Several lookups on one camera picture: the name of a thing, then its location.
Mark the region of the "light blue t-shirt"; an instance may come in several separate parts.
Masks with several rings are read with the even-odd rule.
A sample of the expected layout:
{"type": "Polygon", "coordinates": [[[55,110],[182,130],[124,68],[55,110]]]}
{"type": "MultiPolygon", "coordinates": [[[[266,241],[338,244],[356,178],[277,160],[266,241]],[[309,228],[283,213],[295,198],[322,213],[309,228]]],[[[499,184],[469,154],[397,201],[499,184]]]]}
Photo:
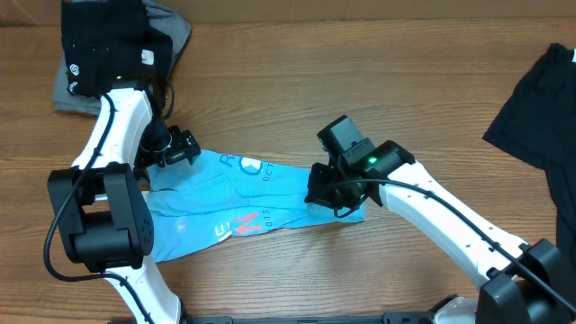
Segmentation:
{"type": "Polygon", "coordinates": [[[149,167],[154,260],[185,257],[231,237],[337,221],[330,208],[304,201],[309,173],[207,149],[193,163],[149,167]]]}

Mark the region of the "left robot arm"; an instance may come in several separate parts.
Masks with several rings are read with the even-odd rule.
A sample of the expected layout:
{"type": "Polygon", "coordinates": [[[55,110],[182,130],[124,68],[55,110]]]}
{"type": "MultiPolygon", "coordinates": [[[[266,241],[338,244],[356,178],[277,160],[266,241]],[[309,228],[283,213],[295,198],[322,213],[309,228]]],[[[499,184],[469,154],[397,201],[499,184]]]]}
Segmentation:
{"type": "Polygon", "coordinates": [[[55,213],[43,262],[68,283],[104,279],[129,307],[134,323],[189,323],[152,256],[155,229],[142,186],[148,167],[193,163],[201,151],[188,130],[167,126],[172,85],[117,79],[80,155],[48,179],[55,213]]]}

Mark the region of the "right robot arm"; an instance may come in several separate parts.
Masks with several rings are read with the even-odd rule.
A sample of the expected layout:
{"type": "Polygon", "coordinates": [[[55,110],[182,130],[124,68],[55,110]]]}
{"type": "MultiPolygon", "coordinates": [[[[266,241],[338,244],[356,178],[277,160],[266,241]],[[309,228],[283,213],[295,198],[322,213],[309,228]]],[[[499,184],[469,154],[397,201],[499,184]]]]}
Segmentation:
{"type": "Polygon", "coordinates": [[[533,245],[447,191],[405,148],[376,146],[343,115],[317,134],[328,163],[312,166],[306,203],[345,218],[371,199],[418,228],[463,270],[478,295],[448,296],[426,311],[387,312],[385,323],[573,323],[575,279],[556,245],[533,245]]]}

